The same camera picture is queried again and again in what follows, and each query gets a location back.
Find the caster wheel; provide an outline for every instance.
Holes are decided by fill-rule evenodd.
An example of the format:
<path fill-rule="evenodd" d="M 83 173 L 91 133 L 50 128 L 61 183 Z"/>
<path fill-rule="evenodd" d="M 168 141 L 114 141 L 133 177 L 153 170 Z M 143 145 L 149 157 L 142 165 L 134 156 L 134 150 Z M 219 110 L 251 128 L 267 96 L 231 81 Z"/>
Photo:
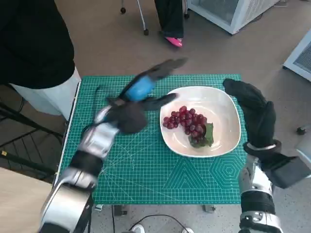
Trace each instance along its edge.
<path fill-rule="evenodd" d="M 121 11 L 121 14 L 124 15 L 125 12 L 126 12 L 126 9 L 125 9 L 124 7 L 122 7 L 122 8 L 120 9 L 120 11 Z"/>
<path fill-rule="evenodd" d="M 304 135 L 306 133 L 306 130 L 299 127 L 296 132 L 298 135 Z"/>

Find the metal chair leg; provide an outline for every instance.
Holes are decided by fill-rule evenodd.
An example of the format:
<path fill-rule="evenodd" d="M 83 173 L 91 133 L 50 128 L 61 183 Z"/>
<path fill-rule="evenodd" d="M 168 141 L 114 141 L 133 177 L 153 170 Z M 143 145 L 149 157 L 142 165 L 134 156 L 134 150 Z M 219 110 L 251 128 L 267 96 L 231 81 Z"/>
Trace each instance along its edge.
<path fill-rule="evenodd" d="M 297 128 L 297 134 L 304 135 L 310 129 L 311 129 L 311 124 L 301 126 L 301 127 Z"/>
<path fill-rule="evenodd" d="M 125 7 L 124 7 L 124 0 L 121 0 L 121 9 L 120 9 L 120 11 L 121 11 L 121 14 L 122 14 L 122 15 L 124 15 L 125 12 L 126 12 L 126 9 L 125 9 Z"/>
<path fill-rule="evenodd" d="M 139 0 L 137 0 L 137 5 L 138 5 L 138 8 L 139 8 L 140 18 L 141 18 L 141 21 L 142 21 L 142 26 L 144 28 L 144 35 L 148 35 L 149 31 L 148 31 L 148 29 L 146 29 L 146 24 L 145 24 L 144 16 L 143 16 L 142 11 L 141 11 Z"/>
<path fill-rule="evenodd" d="M 184 17 L 185 19 L 189 18 L 189 14 L 188 14 L 188 1 L 185 0 L 185 13 L 184 13 Z"/>

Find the black jacket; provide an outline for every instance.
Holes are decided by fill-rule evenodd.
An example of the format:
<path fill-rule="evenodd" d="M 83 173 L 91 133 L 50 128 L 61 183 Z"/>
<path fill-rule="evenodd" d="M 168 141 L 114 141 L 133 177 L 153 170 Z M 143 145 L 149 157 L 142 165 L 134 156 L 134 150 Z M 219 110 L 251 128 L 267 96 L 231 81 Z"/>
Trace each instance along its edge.
<path fill-rule="evenodd" d="M 73 74 L 73 57 L 54 0 L 0 0 L 0 84 L 57 86 Z"/>

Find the table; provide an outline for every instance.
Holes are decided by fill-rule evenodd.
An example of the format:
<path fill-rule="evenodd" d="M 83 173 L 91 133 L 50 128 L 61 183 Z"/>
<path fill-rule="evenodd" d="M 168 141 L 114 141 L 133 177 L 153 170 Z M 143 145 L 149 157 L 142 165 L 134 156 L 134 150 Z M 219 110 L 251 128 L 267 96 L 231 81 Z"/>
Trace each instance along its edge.
<path fill-rule="evenodd" d="M 78 86 L 73 114 L 69 121 L 59 172 L 66 168 L 80 142 L 81 130 L 92 119 L 94 93 L 99 85 L 96 109 L 107 105 L 106 97 L 116 97 L 133 76 L 87 76 Z M 224 89 L 225 78 L 239 75 L 171 75 L 159 81 L 153 95 L 191 85 Z M 246 131 L 242 110 L 237 106 L 242 134 L 239 145 L 226 155 L 214 158 L 187 158 L 165 145 L 159 126 L 159 111 L 148 112 L 149 125 L 135 135 L 117 135 L 98 186 L 93 194 L 96 204 L 237 204 L 240 203 L 237 176 L 246 153 L 242 145 Z"/>

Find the white plate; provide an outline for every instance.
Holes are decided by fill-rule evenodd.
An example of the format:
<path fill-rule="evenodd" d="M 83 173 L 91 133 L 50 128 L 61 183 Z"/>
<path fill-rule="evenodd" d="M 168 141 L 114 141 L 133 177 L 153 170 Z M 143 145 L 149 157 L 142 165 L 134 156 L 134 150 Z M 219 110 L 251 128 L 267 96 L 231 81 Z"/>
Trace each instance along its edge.
<path fill-rule="evenodd" d="M 161 108 L 160 127 L 163 139 L 172 151 L 183 156 L 205 158 L 229 153 L 238 145 L 241 138 L 240 118 L 226 92 L 207 86 L 188 86 L 169 93 L 177 93 L 179 97 Z M 179 111 L 183 105 L 188 110 L 194 108 L 197 114 L 207 117 L 208 123 L 213 123 L 214 143 L 211 147 L 192 147 L 181 125 L 171 130 L 163 127 L 163 118 L 170 117 L 172 111 Z"/>

